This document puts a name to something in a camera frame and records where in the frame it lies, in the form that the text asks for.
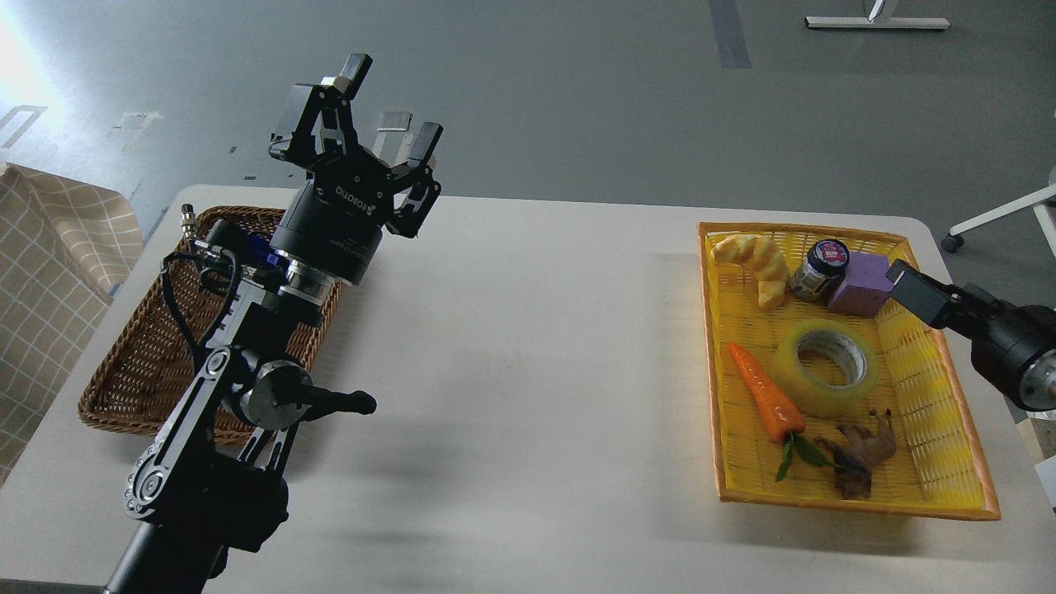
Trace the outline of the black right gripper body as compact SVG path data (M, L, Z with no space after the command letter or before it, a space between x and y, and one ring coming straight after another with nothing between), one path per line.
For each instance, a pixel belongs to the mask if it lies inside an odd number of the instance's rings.
M967 320L951 327L972 342L973 368L1019 409L1053 409L1055 312L1017 307L977 285L957 292Z

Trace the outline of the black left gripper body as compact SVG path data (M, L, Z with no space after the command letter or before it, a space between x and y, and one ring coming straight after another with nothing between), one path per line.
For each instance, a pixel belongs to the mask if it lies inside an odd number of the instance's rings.
M393 214L388 175L378 157L339 157L317 167L280 218L271 248L359 285Z

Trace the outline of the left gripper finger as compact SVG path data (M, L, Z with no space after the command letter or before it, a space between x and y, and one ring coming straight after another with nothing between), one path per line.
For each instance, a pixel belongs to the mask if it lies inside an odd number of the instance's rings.
M317 183L374 180L374 157L359 144L353 101L373 59L351 54L337 75L294 83L268 143L269 157L293 164Z
M433 177L431 157L442 133L442 125L426 120L408 147L404 162L391 168L389 189L393 193L408 193L403 203L393 208L385 222L389 233L415 238L441 193L441 185Z

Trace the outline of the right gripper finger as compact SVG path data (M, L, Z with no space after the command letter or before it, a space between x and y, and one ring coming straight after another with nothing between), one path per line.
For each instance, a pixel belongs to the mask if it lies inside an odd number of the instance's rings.
M920 273L905 260L895 259L886 277L893 283L890 298L929 328L947 328L961 313L962 304L955 299L953 290Z

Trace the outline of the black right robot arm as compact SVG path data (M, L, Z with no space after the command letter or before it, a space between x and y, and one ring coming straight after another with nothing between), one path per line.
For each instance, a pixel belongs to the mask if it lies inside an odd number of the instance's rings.
M904 260L890 264L890 296L929 328L969 339L974 371L1023 411L1055 408L1055 312L1019 307L969 283L943 285Z

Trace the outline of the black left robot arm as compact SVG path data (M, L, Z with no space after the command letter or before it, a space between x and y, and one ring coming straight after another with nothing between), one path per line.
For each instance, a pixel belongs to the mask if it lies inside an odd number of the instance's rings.
M353 54L339 74L293 86L268 152L306 180L271 239L225 221L199 239L182 206L186 246L159 279L195 376L127 478L139 526L103 592L202 592L231 549L257 552L288 519L284 474L302 422L376 410L366 392L316 386L288 353L298 327L322 322L333 287L362 281L384 233L414 238L441 191L431 165L441 125L426 123L393 166L359 143L353 101L371 64Z

